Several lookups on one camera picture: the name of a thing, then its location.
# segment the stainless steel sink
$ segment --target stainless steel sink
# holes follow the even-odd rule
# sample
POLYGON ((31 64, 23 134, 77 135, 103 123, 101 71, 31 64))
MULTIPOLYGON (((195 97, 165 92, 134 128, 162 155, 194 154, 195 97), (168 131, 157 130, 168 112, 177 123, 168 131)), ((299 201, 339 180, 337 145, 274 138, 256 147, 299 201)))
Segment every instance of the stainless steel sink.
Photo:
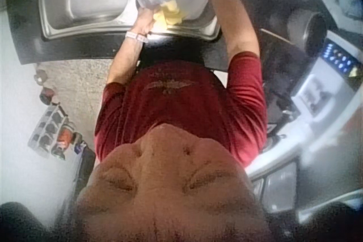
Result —
MULTIPOLYGON (((48 39, 99 32, 126 32, 135 22, 137 7, 136 0, 39 0, 43 33, 48 39)), ((153 33, 212 40, 219 31, 220 26, 209 2, 199 18, 153 33)))

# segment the hand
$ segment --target hand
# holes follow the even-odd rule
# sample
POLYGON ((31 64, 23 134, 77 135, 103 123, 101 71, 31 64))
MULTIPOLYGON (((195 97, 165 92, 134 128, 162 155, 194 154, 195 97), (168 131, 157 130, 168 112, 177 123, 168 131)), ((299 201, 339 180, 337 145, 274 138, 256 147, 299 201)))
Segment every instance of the hand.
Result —
POLYGON ((138 10, 136 22, 131 31, 146 36, 153 29, 155 23, 153 16, 154 11, 140 8, 138 10))

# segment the floor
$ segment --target floor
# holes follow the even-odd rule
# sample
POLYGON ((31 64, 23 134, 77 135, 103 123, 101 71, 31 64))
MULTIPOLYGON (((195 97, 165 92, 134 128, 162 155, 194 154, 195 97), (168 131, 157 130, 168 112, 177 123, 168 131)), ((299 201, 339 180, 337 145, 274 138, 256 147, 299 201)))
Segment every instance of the floor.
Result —
POLYGON ((55 90, 53 102, 60 102, 77 131, 94 150, 94 129, 102 91, 112 60, 70 60, 36 65, 48 75, 44 86, 55 90))

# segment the person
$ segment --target person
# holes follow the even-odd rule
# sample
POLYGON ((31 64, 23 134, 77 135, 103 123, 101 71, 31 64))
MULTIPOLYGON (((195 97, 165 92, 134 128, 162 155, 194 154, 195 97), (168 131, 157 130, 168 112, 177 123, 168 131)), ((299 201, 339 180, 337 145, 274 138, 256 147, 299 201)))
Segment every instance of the person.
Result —
MULTIPOLYGON (((141 70, 127 37, 109 70, 95 145, 100 164, 77 201, 89 241, 270 241, 244 171, 266 139, 259 43, 240 0, 212 0, 227 45, 225 88, 207 68, 141 70)), ((154 12, 131 32, 146 36, 154 12)))

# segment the red t-shirt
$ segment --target red t-shirt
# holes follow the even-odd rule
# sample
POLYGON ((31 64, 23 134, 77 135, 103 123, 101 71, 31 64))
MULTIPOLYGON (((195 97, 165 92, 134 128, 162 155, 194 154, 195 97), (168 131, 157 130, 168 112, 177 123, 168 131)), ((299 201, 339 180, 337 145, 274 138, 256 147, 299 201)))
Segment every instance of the red t-shirt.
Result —
POLYGON ((237 54, 227 88, 205 67, 184 61, 142 70, 127 86, 108 84, 95 130, 99 160, 164 123, 218 141, 248 166, 266 139, 260 60, 250 52, 237 54))

